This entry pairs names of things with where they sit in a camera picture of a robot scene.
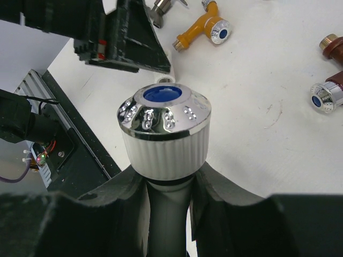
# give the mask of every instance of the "brass fitting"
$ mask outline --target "brass fitting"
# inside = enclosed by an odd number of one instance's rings
[[[189,48],[190,43],[202,32],[214,43],[224,43],[231,33],[231,25],[218,16],[219,10],[214,0],[203,0],[206,14],[201,16],[185,33],[179,35],[173,46],[177,51]]]
[[[320,42],[319,47],[326,58],[332,58],[343,65],[343,36],[337,37],[335,34],[330,34]]]

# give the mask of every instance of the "white table surface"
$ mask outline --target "white table surface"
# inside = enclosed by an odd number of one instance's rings
[[[152,6],[154,0],[147,0]],[[200,0],[180,2],[156,29],[162,45],[204,13]],[[212,103],[207,161],[227,178],[261,196],[275,192],[343,193],[343,107],[316,112],[309,89],[340,71],[318,47],[343,35],[342,0],[217,0],[233,25],[227,42],[204,35],[172,57],[177,82]],[[115,1],[104,0],[106,10]],[[153,74],[86,66],[70,41],[49,71],[121,169],[129,165],[116,119],[120,104]]]

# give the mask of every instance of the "purple cable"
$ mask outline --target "purple cable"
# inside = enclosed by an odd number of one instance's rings
[[[30,165],[31,165],[31,161],[32,161],[32,154],[28,154],[26,156],[26,158],[29,158],[30,160],[27,160],[26,161],[26,168],[25,168],[25,171],[24,173],[17,179],[8,179],[8,178],[3,178],[3,177],[0,177],[0,182],[5,182],[5,183],[11,183],[11,184],[14,184],[14,183],[18,183],[20,181],[22,181],[23,178],[25,178],[26,174],[28,173],[28,171],[30,170]]]

